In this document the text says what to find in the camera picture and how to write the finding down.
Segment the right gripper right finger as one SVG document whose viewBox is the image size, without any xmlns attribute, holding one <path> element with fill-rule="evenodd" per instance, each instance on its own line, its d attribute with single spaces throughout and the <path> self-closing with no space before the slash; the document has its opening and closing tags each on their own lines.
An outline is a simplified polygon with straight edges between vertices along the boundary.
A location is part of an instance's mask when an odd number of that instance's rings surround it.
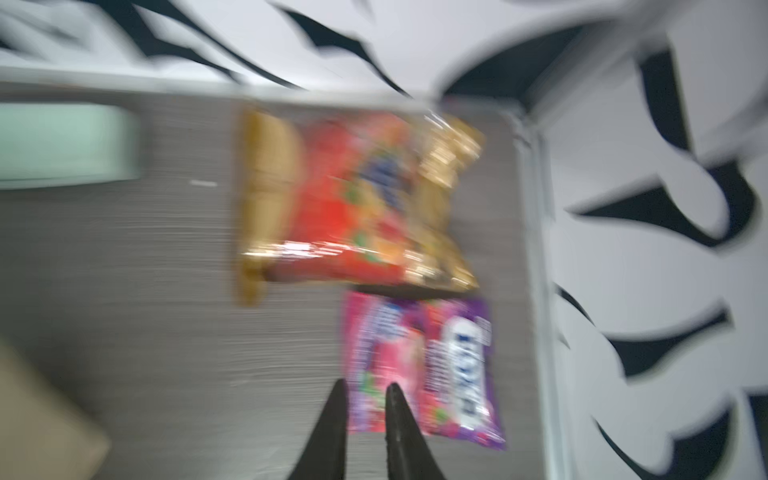
<svg viewBox="0 0 768 480">
<path fill-rule="evenodd" d="M 445 480 L 397 383 L 385 397 L 387 473 L 389 480 Z"/>
</svg>

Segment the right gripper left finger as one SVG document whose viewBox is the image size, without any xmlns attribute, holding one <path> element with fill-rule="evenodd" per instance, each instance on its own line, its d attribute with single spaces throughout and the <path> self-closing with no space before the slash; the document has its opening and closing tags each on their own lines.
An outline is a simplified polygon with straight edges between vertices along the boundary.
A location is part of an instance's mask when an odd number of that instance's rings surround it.
<svg viewBox="0 0 768 480">
<path fill-rule="evenodd" d="M 348 435 L 348 387 L 338 379 L 288 480 L 344 480 Z"/>
</svg>

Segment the purple pink candy bag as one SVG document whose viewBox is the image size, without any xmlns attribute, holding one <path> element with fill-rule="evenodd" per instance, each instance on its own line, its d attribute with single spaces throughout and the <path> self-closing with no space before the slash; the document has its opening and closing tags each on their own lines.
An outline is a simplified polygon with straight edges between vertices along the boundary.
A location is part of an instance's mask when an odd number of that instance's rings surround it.
<svg viewBox="0 0 768 480">
<path fill-rule="evenodd" d="M 384 431 L 385 392 L 396 383 L 423 434 L 505 449 L 488 369 L 492 324 L 482 299 L 351 291 L 342 332 L 350 431 Z"/>
</svg>

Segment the gold red fruit snack bag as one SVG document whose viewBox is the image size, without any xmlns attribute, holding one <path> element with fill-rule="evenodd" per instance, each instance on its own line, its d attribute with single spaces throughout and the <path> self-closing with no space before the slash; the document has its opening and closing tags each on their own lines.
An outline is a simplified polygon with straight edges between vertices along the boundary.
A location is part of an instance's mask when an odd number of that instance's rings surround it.
<svg viewBox="0 0 768 480">
<path fill-rule="evenodd" d="M 448 234 L 451 197 L 483 135 L 453 116 L 386 111 L 299 126 L 244 113 L 236 281 L 347 282 L 464 293 L 478 282 Z"/>
</svg>

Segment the blue checkered paper bag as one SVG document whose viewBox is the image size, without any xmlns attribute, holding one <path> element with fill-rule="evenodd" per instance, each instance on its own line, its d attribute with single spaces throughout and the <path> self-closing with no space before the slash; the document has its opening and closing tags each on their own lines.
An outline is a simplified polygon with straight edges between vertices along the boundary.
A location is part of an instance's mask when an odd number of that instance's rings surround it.
<svg viewBox="0 0 768 480">
<path fill-rule="evenodd" d="M 110 447 L 94 420 L 1 344 L 3 479 L 91 479 Z"/>
</svg>

